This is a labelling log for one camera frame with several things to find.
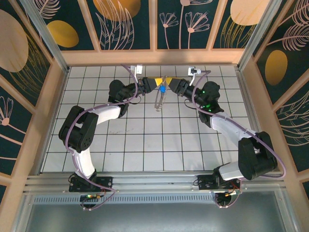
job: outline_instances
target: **yellow circle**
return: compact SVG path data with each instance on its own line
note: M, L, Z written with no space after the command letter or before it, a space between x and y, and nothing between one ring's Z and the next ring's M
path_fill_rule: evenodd
M266 80L272 86L277 85L284 77L288 67L288 58L280 50L271 52L265 65Z
M119 21L121 17L118 2L120 2L124 10L129 11L132 18L140 11L140 0L93 0L96 9L101 15L112 21Z
M70 24L55 20L47 24L47 28L58 45L63 47L74 47L78 44L78 34Z
M242 26L258 24L268 3L269 0L233 0L231 18Z
M19 22L0 10L0 67L9 72L19 72L28 60L28 40Z

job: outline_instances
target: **decorative wallpaper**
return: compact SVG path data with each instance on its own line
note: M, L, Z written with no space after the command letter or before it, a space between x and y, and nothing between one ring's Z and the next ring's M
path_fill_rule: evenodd
M299 172L309 168L309 82L276 112Z
M205 49L218 0L158 0L157 48Z
M261 38L259 44L256 46L256 48L255 48L255 50L254 50L254 52L253 52L253 56L255 56L255 54L257 53L257 51L260 49L262 43L264 42L264 38L268 35L270 29L272 28L272 26L274 25L275 21L277 20L277 18L278 18L278 16L279 16L279 14L281 13L281 11L282 11L284 5L286 4L286 1L287 1L287 0L282 0L281 4L280 4L280 6L279 6L279 9L277 10L275 16L273 17L273 19L271 20L271 22L270 22L270 24L269 24L268 29L265 31L265 33L264 33L263 37Z
M228 0L213 48L245 48L269 0Z
M6 186L0 185L0 205L1 205L5 190L6 190Z
M275 103L309 68L309 0L295 0L257 61Z
M0 3L0 75L36 105L50 63L8 1Z
M15 1L18 3L20 9L24 12L24 15L27 17L28 21L29 21L30 24L32 25L32 28L35 30L35 32L37 33L37 35L40 37L41 41L43 42L43 44L44 44L46 50L48 51L48 53L50 54L50 56L53 58L53 57L54 57L53 54L50 52L50 50L49 50L47 44L46 44L45 41L42 39L42 37L41 37L40 33L38 32L37 28L36 28L36 27L34 26L34 24L32 23L32 20L30 20L30 18L29 18L29 16L28 16L28 14L26 13L26 11L25 11L23 5L20 3L19 0L15 0Z
M0 172L11 175L32 114L0 87Z
M148 0L87 0L102 50L150 49Z
M77 0L33 0L60 50L94 50Z
M306 192L307 197L308 197L308 200L309 200L309 181L304 182L304 183L303 183L303 187L304 187L304 189L305 189L305 192Z

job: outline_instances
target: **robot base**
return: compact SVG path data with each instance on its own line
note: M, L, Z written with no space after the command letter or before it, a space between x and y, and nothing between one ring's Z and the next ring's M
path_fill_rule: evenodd
M232 179L224 181L215 175L198 175L197 184L198 190L217 190L217 189L235 189L240 188L240 181Z
M93 186L91 184L86 184L80 180L81 177L74 175L70 179L69 192L102 192L99 187ZM102 185L104 187L112 188L112 177L111 176L97 176L95 183Z

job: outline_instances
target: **robotic arm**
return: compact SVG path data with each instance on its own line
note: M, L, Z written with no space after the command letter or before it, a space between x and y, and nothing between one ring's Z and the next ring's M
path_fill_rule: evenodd
M174 93L191 101L194 86L190 85L189 81L178 78L171 78L168 81L169 87ZM215 114L210 116L199 111L198 114L201 122L222 133L239 148L238 162L219 167L218 175L220 178L224 181L243 177L253 180L277 168L277 160L269 151L235 124L219 117L221 115L229 118L218 104L220 97L219 89L220 86L215 82L208 81L202 89L196 90L194 99L200 105L200 108ZM257 137L272 148L270 137L266 132L257 133L250 129L247 129L247 131L257 135Z
M200 73L194 68L189 68L188 74L192 74L193 78L196 73ZM166 83L169 85L172 92L178 96L186 97L192 101L192 95L194 86L192 82L180 78L165 78ZM142 78L138 80L138 95L145 95L153 91L157 86L162 83L162 78ZM239 148L239 159L237 162L225 164L214 169L212 176L203 179L206 181L205 188L199 189L230 189L235 185L240 186L238 181L239 178L246 178L253 180L254 178L263 175L267 172L274 170L278 164L276 158L266 150L260 143L258 143L249 134L241 130L235 124L225 120L229 116L224 113L224 110L220 108L218 99L220 86L215 82L207 82L202 89L196 89L194 95L194 101L199 105L200 109L214 113L211 116L203 112L199 113L199 119L202 123L208 127L217 130L222 133L225 137L230 139ZM121 81L114 80L110 83L109 99L111 103L123 102L134 96L135 84L125 86ZM98 110L92 110L83 114L74 125L72 132L70 133L68 145L74 151L77 168L74 174L75 181L86 186L86 191L95 191L96 187L91 185L89 181L85 181L86 177L88 180L99 183L97 180L96 170L92 164L90 156L90 145L93 141L96 126L99 123L105 122L110 119L116 119L122 117L128 109L128 103L120 104L118 106L106 106ZM59 132L59 138L65 144L66 137L69 132L69 128L77 116L83 112L84 109L80 106L72 107L69 112L63 126ZM260 140L266 143L272 148L271 140L266 132L257 133L253 130L247 129ZM226 199L225 196L219 196L221 198L222 205L230 202L230 196Z

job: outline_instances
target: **blue cap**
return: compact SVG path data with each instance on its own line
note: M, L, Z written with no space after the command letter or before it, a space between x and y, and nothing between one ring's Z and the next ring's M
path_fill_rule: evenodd
M165 86L160 86L159 90L161 91L161 93L165 93L166 88L165 88Z

